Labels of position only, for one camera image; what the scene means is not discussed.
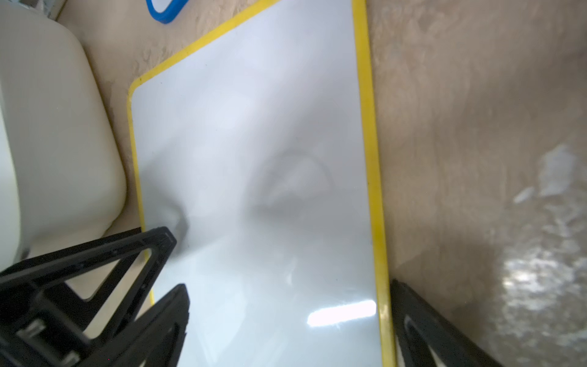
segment floor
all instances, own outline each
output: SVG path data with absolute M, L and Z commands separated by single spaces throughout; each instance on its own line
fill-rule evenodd
M 129 178 L 131 82 L 254 0 L 68 0 Z M 587 2 L 367 0 L 390 276 L 506 366 L 587 363 Z

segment blue plastic object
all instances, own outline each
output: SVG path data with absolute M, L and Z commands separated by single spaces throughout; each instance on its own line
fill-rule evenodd
M 155 10 L 152 0 L 147 0 L 147 7 L 149 8 L 149 13 L 151 13 L 153 19 L 163 24 L 167 24 L 176 18 L 186 2 L 187 0 L 171 0 L 165 10 L 160 13 Z

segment beige container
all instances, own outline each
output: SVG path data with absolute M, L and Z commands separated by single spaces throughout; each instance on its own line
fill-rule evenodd
M 79 41 L 0 1 L 0 90 L 21 212 L 20 243 L 3 246 L 39 255 L 101 237 L 120 214 L 126 180 Z

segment white board surface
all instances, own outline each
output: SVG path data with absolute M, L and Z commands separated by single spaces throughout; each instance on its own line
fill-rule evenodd
M 131 96 L 179 365 L 381 366 L 350 0 L 282 0 Z

